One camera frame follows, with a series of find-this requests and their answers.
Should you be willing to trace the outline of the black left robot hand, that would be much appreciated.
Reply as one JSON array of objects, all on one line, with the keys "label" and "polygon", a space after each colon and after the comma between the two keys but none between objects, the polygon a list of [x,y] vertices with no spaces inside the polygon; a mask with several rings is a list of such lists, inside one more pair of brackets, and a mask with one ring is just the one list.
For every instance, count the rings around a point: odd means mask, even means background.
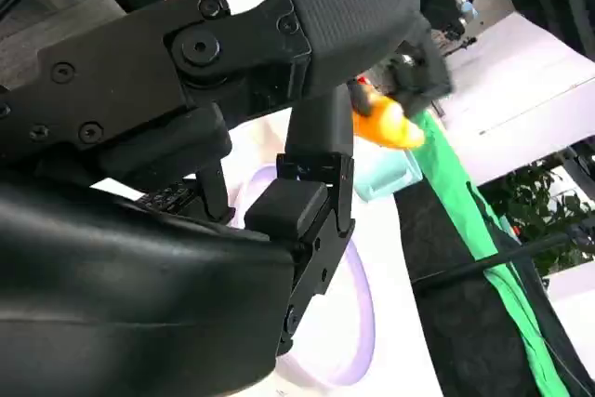
[{"label": "black left robot hand", "polygon": [[453,91],[450,73],[431,32],[427,19],[416,14],[405,39],[363,73],[379,93],[401,104],[407,118],[414,118]]}]

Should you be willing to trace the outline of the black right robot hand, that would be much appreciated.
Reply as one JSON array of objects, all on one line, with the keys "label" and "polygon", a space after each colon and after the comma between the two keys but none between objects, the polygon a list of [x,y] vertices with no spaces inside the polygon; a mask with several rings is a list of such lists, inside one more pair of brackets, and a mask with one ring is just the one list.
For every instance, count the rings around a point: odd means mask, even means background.
[{"label": "black right robot hand", "polygon": [[[418,0],[165,0],[38,54],[2,96],[1,392],[214,396],[274,368],[354,229],[349,81]],[[232,128],[291,110],[245,228],[94,189],[190,173],[225,205]]]}]

